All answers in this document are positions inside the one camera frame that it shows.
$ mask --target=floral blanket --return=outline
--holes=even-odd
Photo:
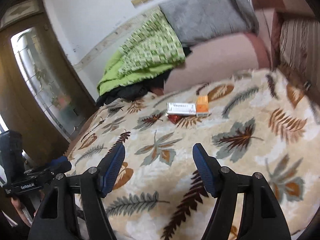
[[[176,125],[167,102],[209,97],[209,117],[184,117]],[[278,199],[290,233],[303,230],[320,205],[319,108],[279,72],[238,73],[230,79],[132,103],[100,108],[69,160],[70,174],[96,166],[124,143],[126,157],[103,204],[114,230],[139,240],[201,239],[215,199],[196,170],[192,147],[201,143],[221,166],[261,172]],[[81,205],[79,196],[77,204]],[[238,195],[229,239],[240,224]]]

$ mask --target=green blanket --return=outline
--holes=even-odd
[[[159,10],[136,30],[107,62],[99,95],[158,76],[185,61],[181,43]]]

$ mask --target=red wrapper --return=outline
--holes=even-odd
[[[179,122],[179,120],[182,118],[181,115],[175,115],[175,114],[170,114],[168,115],[168,118],[170,120],[170,122],[177,124],[177,122]]]

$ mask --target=gray blanket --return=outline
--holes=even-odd
[[[237,32],[259,32],[248,0],[169,0],[160,5],[183,46]]]

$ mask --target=metal screw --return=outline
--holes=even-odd
[[[263,178],[263,175],[262,175],[261,172],[255,172],[255,173],[254,173],[254,176],[255,176],[257,179]]]
[[[94,173],[97,172],[97,170],[98,169],[96,167],[91,167],[91,168],[88,169],[88,172],[91,173],[91,174],[94,174]]]
[[[226,167],[226,166],[223,166],[223,167],[221,167],[221,171],[223,173],[228,173],[230,171],[230,169],[228,167]]]
[[[64,176],[63,173],[58,173],[57,176],[56,176],[56,179],[62,179]]]

